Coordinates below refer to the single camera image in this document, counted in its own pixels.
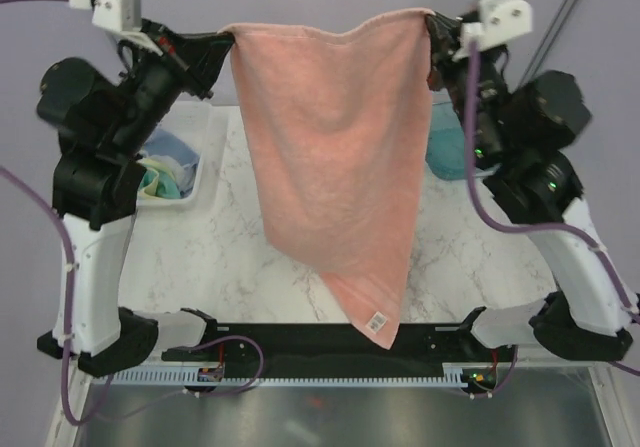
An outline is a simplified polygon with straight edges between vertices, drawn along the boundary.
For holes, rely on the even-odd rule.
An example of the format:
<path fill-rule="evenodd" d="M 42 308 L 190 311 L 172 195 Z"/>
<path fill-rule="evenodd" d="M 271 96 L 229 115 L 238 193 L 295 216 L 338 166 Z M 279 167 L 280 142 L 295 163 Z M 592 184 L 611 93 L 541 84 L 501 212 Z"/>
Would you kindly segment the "pink terry towel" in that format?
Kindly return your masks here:
<path fill-rule="evenodd" d="M 397 336 L 432 112 L 428 10 L 345 33 L 234 23 L 231 69 L 268 242 L 350 323 Z"/>

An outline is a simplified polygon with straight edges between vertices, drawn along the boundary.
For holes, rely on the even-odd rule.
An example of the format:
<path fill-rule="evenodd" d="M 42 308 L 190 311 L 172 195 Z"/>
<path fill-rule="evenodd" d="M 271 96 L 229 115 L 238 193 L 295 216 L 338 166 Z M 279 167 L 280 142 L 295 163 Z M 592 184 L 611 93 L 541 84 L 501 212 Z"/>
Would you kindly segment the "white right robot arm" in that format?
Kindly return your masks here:
<path fill-rule="evenodd" d="M 527 236 L 555 283 L 552 293 L 526 305 L 474 309 L 456 339 L 458 352 L 480 361 L 493 349 L 537 345 L 568 361 L 620 366 L 633 343 L 639 297 L 599 239 L 564 154 L 591 119 L 575 77 L 548 70 L 510 90 L 496 67 L 508 48 L 481 45 L 477 13 L 433 13 L 425 24 L 428 83 L 449 94 L 461 122 L 476 213 L 498 232 Z"/>

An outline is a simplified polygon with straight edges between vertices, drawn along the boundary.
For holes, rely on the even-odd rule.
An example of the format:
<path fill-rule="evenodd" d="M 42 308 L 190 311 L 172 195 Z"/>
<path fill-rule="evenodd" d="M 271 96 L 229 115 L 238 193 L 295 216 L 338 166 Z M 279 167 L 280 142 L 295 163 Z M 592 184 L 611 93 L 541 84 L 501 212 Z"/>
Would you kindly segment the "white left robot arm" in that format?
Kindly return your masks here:
<path fill-rule="evenodd" d="M 140 150 L 180 95 L 211 98 L 234 37 L 178 34 L 150 20 L 142 31 L 148 47 L 119 42 L 132 58 L 118 83 L 68 57 L 44 74 L 36 108 L 58 133 L 52 207 L 66 260 L 59 316 L 37 347 L 57 359 L 75 358 L 96 378 L 136 367 L 156 351 L 185 349 L 207 361 L 219 347 L 206 314 L 137 313 L 120 306 L 118 296 L 145 174 Z"/>

